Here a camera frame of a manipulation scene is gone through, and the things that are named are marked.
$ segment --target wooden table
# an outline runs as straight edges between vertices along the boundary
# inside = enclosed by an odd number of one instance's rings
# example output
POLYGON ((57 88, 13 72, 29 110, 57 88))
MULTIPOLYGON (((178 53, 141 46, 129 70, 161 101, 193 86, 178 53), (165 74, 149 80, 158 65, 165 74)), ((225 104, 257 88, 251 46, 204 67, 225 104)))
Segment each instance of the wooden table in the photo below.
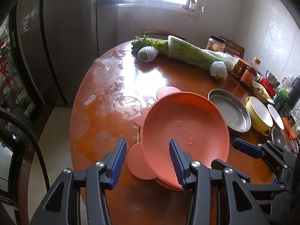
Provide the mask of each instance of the wooden table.
MULTIPOLYGON (((163 56, 143 63, 131 53, 130 42, 116 46, 94 61, 78 90, 70 129, 74 170, 86 169, 101 161, 114 149, 118 139, 126 140, 129 151, 137 142, 138 132, 132 119, 142 108, 156 101, 156 91, 163 86, 174 86, 205 97, 212 89, 224 89, 243 104, 252 94, 231 76, 224 81, 213 80, 208 71, 163 56)), ((266 141, 266 137, 253 128, 241 138, 253 144, 266 141)), ((252 159, 232 146, 227 162, 249 175, 254 183, 274 180, 262 160, 252 159)), ((119 184, 107 191, 106 197, 113 224, 183 225, 191 192, 172 191, 154 180, 140 180, 131 174, 125 160, 119 184)), ((214 203, 212 207, 212 220, 215 220, 214 203)))

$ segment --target floor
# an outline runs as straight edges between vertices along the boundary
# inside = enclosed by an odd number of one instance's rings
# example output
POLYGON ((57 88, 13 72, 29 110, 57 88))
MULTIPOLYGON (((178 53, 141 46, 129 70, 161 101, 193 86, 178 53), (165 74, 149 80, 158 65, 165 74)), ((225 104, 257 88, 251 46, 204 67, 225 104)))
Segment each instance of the floor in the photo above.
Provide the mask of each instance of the floor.
MULTIPOLYGON (((50 185, 67 167, 72 168, 70 153, 70 122, 72 109, 55 107, 39 140, 50 185)), ((45 182, 37 156, 34 156, 28 187, 28 214, 31 220, 46 194, 45 182)), ((81 199, 81 224, 87 225, 86 207, 81 199)))

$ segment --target orange label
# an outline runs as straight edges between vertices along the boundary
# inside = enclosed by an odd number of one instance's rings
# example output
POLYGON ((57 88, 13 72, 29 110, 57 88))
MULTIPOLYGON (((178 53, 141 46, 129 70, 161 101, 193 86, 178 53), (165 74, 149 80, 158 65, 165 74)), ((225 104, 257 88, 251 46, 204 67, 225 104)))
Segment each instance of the orange label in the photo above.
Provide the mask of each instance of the orange label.
POLYGON ((241 77, 241 80, 245 85, 250 86, 253 83, 254 78, 254 75, 250 73, 248 69, 246 69, 243 76, 241 77))

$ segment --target screw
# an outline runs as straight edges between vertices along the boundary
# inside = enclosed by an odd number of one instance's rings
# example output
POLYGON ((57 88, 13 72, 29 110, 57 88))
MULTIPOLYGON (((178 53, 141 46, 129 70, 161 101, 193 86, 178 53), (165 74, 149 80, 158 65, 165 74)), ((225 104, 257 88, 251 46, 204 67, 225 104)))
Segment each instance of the screw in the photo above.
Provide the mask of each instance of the screw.
POLYGON ((198 161, 193 161, 193 162, 192 162, 192 166, 193 166, 193 167, 198 167, 198 166, 200 166, 200 165, 201 165, 201 163, 198 162, 198 161))
POLYGON ((66 169, 63 170, 63 173, 64 174, 69 174, 71 171, 72 171, 71 168, 66 168, 66 169))
POLYGON ((232 173, 233 173, 233 170, 232 170, 230 167, 227 167, 227 168, 225 168, 225 172, 226 172, 227 174, 232 174, 232 173))
POLYGON ((96 162, 96 167, 103 167, 104 166, 104 162, 96 162))

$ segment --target yellow bowl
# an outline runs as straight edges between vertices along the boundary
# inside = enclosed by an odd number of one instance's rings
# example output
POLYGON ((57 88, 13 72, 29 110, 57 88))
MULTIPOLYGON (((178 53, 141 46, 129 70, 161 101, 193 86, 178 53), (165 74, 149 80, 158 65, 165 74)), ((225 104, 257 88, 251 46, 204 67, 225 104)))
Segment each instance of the yellow bowl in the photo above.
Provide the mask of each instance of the yellow bowl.
POLYGON ((252 127, 263 135, 269 136, 273 127, 273 120, 264 104, 255 97, 247 97, 245 107, 250 114, 252 127))

